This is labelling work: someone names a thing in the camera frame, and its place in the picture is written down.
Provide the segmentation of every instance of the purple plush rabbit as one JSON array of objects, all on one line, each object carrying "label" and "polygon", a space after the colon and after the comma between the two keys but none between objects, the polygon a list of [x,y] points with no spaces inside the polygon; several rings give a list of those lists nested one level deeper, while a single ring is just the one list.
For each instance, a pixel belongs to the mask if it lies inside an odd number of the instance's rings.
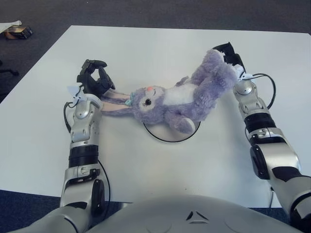
[{"label": "purple plush rabbit", "polygon": [[109,90],[102,97],[105,115],[132,114],[147,124],[165,121],[182,133],[193,133],[193,122],[205,120],[216,99],[238,81],[236,69],[224,62],[217,50],[209,50],[192,77],[184,77],[174,87],[140,88],[125,95]]}]

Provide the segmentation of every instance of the white table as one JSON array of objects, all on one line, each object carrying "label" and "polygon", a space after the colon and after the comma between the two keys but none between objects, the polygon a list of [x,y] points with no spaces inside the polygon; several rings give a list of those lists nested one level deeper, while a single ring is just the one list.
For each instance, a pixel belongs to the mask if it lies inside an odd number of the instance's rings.
[{"label": "white table", "polygon": [[[0,189],[60,196],[70,136],[62,110],[85,59],[104,60],[117,89],[173,86],[191,75],[206,51],[230,41],[249,73],[276,82],[271,114],[311,176],[311,40],[301,33],[71,26],[0,104]],[[268,103],[269,80],[257,81]],[[131,117],[103,117],[100,160],[112,201],[197,194],[247,207],[267,207],[266,181],[257,178],[244,123],[231,92],[189,140],[168,144]]]}]

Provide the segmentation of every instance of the floor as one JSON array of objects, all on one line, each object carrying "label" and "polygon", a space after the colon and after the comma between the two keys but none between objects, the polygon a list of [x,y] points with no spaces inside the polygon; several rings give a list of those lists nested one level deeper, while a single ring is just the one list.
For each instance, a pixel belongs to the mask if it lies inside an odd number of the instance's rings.
[{"label": "floor", "polygon": [[[311,33],[310,0],[1,0],[0,5],[0,22],[21,20],[34,32],[27,40],[0,35],[1,68],[20,72],[0,74],[0,101],[70,25]],[[0,233],[31,224],[58,203],[59,198],[0,191]],[[116,203],[111,212],[117,208]],[[260,211],[286,221],[282,210]]]}]

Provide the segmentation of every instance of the box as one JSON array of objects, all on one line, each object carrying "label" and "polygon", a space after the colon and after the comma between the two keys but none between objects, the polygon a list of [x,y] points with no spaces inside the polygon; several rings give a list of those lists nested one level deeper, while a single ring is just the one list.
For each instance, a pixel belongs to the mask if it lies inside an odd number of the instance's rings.
[{"label": "box", "polygon": [[19,25],[11,26],[4,32],[4,36],[8,39],[27,39],[33,34],[29,26]]}]

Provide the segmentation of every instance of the chair leg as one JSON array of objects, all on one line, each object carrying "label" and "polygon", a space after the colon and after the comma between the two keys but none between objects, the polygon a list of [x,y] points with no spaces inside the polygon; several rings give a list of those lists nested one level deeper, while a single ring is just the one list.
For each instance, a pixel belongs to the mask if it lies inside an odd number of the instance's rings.
[{"label": "chair leg", "polygon": [[6,73],[6,72],[10,72],[11,74],[13,74],[14,76],[18,76],[19,72],[16,70],[11,70],[11,69],[0,69],[0,73]]}]

